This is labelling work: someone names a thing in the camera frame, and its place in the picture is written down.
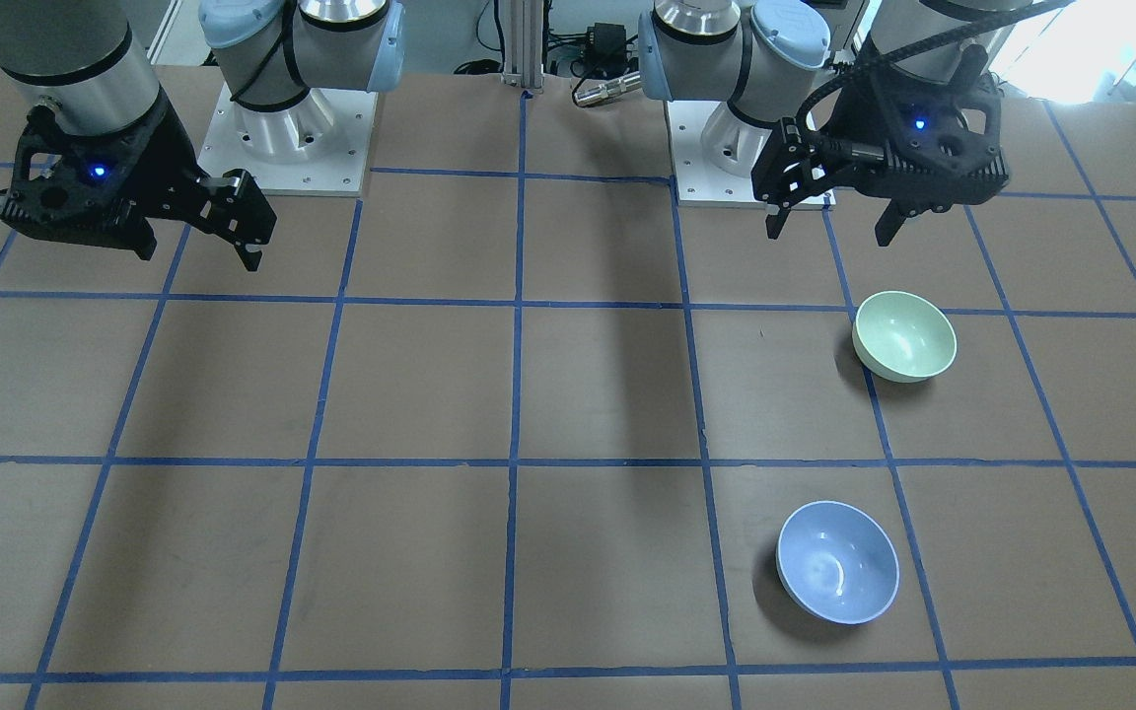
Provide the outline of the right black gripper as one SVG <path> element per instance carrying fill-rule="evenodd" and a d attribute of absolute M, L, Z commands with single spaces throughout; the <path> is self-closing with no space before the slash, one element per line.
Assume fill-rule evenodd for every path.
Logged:
<path fill-rule="evenodd" d="M 57 105 L 30 109 L 0 219 L 24 237 L 135 252 L 152 259 L 152 219 L 186 222 L 233 247 L 257 272 L 278 216 L 243 168 L 212 177 L 159 90 L 144 116 L 101 136 L 60 127 Z"/>

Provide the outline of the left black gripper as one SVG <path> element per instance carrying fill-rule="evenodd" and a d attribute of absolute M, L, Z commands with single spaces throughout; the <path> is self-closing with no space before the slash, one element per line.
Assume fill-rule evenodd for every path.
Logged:
<path fill-rule="evenodd" d="M 842 64 L 775 126 L 751 170 L 779 239 L 790 208 L 833 187 L 889 199 L 875 224 L 891 247 L 914 212 L 982 204 L 1010 183 L 1002 97 L 983 45 L 957 45 L 946 82 L 919 78 L 871 48 Z"/>

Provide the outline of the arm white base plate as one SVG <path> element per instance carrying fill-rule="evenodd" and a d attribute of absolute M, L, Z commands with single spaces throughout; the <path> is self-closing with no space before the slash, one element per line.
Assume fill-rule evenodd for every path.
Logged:
<path fill-rule="evenodd" d="M 222 86 L 198 165 L 243 168 L 266 197 L 361 197 L 379 93 L 314 89 L 300 105 L 257 112 Z"/>
<path fill-rule="evenodd" d="M 771 130 L 742 122 L 722 101 L 666 103 L 680 204 L 758 208 L 751 172 Z"/>

